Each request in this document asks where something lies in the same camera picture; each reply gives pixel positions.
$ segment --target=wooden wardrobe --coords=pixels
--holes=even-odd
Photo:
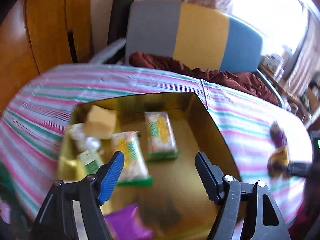
[[[0,25],[0,112],[31,79],[91,56],[90,0],[18,0]]]

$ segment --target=bright window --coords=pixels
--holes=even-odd
[[[280,55],[283,46],[294,53],[308,22],[307,10],[298,0],[234,0],[232,15],[262,33],[266,53]]]

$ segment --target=brown blanket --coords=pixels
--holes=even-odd
[[[142,52],[135,52],[129,56],[129,63],[135,67],[146,67],[160,70],[167,70],[178,74],[203,79],[209,83],[219,84],[225,87],[230,87],[249,95],[262,98],[276,106],[278,100],[276,96],[250,72],[245,73],[229,73],[227,71],[221,72],[219,70],[202,70],[195,68],[190,70],[186,65],[172,57],[162,57],[153,54],[144,54]]]

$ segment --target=silver bolt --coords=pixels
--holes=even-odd
[[[54,182],[54,185],[55,186],[60,186],[62,184],[62,180],[61,179],[57,179],[55,182]]]
[[[259,181],[258,181],[258,185],[259,185],[260,187],[264,187],[264,186],[266,185],[266,183],[265,183],[263,180],[259,180]]]
[[[88,181],[93,181],[93,180],[95,180],[96,179],[96,176],[94,175],[94,174],[89,174],[88,176],[87,176],[87,180]]]
[[[229,182],[233,181],[233,177],[231,175],[224,176],[224,179]]]

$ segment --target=striped tablecloth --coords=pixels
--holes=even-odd
[[[23,87],[0,120],[0,158],[12,174],[18,198],[35,218],[57,174],[60,145],[73,108],[131,94],[194,92],[207,107],[228,144],[244,182],[264,180],[286,222],[302,200],[303,179],[268,177],[274,152],[269,129],[284,128],[292,160],[312,160],[301,121],[260,98],[206,81],[159,70],[118,65],[60,65]],[[239,237],[240,227],[235,238]]]

